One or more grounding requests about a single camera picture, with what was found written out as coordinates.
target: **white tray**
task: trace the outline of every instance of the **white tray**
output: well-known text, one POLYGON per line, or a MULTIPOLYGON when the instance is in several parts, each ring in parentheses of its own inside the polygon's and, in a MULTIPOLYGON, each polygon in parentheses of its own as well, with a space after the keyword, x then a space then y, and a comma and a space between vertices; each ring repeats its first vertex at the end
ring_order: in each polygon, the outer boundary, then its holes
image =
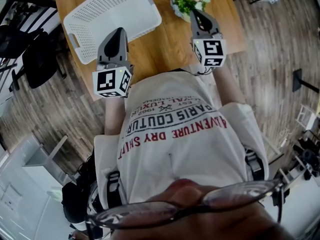
POLYGON ((131 42, 155 30, 161 21, 153 0, 86 0, 63 24, 80 61, 88 64, 97 58, 99 45, 115 29, 124 28, 131 42))

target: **eyeglass frame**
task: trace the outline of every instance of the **eyeglass frame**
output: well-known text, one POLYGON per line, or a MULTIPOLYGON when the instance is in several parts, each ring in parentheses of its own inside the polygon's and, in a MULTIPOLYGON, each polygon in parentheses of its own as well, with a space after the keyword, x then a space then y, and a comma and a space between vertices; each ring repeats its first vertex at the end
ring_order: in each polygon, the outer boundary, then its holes
MULTIPOLYGON (((280 224, 281 223, 281 218, 282 218, 283 204, 284 204, 284 184, 280 180, 277 180, 277 179, 276 180, 259 180, 257 182, 270 182, 270 183, 273 182, 275 185, 269 191, 256 196, 254 198, 254 200, 252 200, 252 201, 250 201, 250 202, 248 202, 246 204, 240 204, 238 206, 235 205, 235 206, 229 207, 229 208, 211 208, 208 205, 201 204, 201 205, 195 205, 195 206, 191 206, 191 207, 187 207, 187 208, 181 209, 176 203, 169 202, 169 201, 146 201, 146 202, 136 202, 136 203, 128 203, 128 204, 121 205, 121 206, 125 207, 125 206, 138 205, 138 204, 147 204, 147 203, 166 203, 166 204, 172 205, 172 206, 174 206, 176 208, 179 208, 179 210, 175 214, 173 214, 172 217, 170 217, 170 218, 168 218, 168 219, 166 219, 164 221, 157 222, 157 223, 150 224, 150 225, 121 226, 121 225, 117 225, 117 224, 112 224, 110 226, 110 225, 106 225, 103 222, 95 220, 95 218, 98 215, 100 215, 101 213, 106 212, 106 211, 111 210, 111 209, 114 209, 114 208, 117 208, 119 206, 112 207, 112 208, 106 209, 106 210, 104 210, 102 212, 99 212, 97 214, 87 215, 86 216, 85 224, 86 224, 88 236, 89 236, 90 240, 94 239, 91 225, 93 225, 95 227, 99 227, 99 228, 108 228, 108 229, 110 229, 110 232, 113 232, 114 230, 151 229, 151 228, 156 228, 156 227, 168 225, 170 223, 176 222, 177 220, 180 220, 180 219, 182 219, 184 217, 187 217, 187 216, 190 216, 190 215, 193 215, 193 214, 224 213, 224 212, 234 211, 234 210, 237 210, 237 209, 252 205, 252 204, 254 204, 256 202, 259 202, 261 199, 263 199, 263 198, 265 198, 267 196, 270 196, 270 194, 273 194, 273 193, 278 193, 278 196, 277 196, 277 198, 278 198, 277 223, 280 224)), ((207 195, 212 194, 215 191, 219 191, 219 190, 222 190, 224 188, 230 188, 230 187, 237 186, 237 185, 243 184, 243 183, 244 182, 236 183, 236 184, 228 185, 228 186, 221 187, 221 188, 215 189, 213 191, 210 191, 210 192, 205 194, 205 196, 202 198, 202 200, 207 195)))

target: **wooden floor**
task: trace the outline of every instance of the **wooden floor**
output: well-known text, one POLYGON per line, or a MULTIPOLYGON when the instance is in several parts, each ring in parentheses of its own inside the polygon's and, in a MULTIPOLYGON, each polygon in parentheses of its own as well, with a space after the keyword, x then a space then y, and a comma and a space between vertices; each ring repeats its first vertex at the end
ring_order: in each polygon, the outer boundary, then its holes
MULTIPOLYGON (((271 142, 278 146, 283 130, 292 132, 290 143, 283 149, 289 160, 292 143, 303 130, 295 122, 300 104, 313 109, 317 105, 317 95, 307 88, 292 93, 292 72, 302 68, 304 80, 320 86, 320 11, 314 0, 253 5, 237 0, 235 5, 247 50, 229 55, 226 63, 271 142)), ((0 134, 4 145, 12 150, 33 132, 48 152, 67 134, 68 140, 55 160, 71 173, 91 154, 94 136, 103 132, 104 103, 91 100, 70 54, 59 55, 58 61, 68 73, 65 80, 56 74, 37 89, 30 89, 24 78, 19 80, 21 89, 15 92, 8 113, 0 118, 0 134)), ((267 153, 272 160, 274 153, 268 147, 267 153)))

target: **cable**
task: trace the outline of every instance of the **cable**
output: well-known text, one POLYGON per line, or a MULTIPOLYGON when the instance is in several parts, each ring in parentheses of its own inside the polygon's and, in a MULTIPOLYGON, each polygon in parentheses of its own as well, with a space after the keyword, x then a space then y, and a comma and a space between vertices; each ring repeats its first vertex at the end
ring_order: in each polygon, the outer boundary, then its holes
POLYGON ((210 75, 212 72, 213 72, 213 70, 215 69, 215 67, 209 67, 208 69, 207 69, 207 67, 205 68, 205 71, 203 72, 203 73, 200 73, 199 71, 197 72, 197 73, 195 73, 195 74, 193 74, 193 73, 191 73, 191 72, 189 72, 189 71, 187 71, 189 74, 191 74, 191 75, 193 75, 193 76, 195 76, 195 77, 198 77, 198 76, 206 76, 206 75, 210 75))
POLYGON ((79 170, 82 168, 82 166, 83 166, 84 164, 86 164, 86 163, 89 161, 89 159, 90 159, 92 156, 93 156, 93 155, 90 155, 90 156, 86 159, 85 162, 83 162, 82 164, 80 164, 80 165, 78 166, 78 168, 75 170, 75 173, 72 174, 72 177, 71 177, 71 181, 70 181, 70 182, 73 182, 73 181, 74 181, 75 175, 76 175, 77 173, 79 173, 79 174, 81 175, 81 173, 79 172, 79 170))

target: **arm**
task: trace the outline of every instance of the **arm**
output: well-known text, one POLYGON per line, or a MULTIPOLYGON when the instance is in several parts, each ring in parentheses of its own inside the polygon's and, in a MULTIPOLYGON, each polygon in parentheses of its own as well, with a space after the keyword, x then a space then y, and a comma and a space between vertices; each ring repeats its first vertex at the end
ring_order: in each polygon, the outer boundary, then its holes
POLYGON ((245 96, 226 66, 217 67, 213 71, 213 76, 222 106, 232 102, 239 104, 246 103, 245 96))
POLYGON ((107 98, 105 100, 105 135, 119 135, 126 116, 124 98, 107 98))

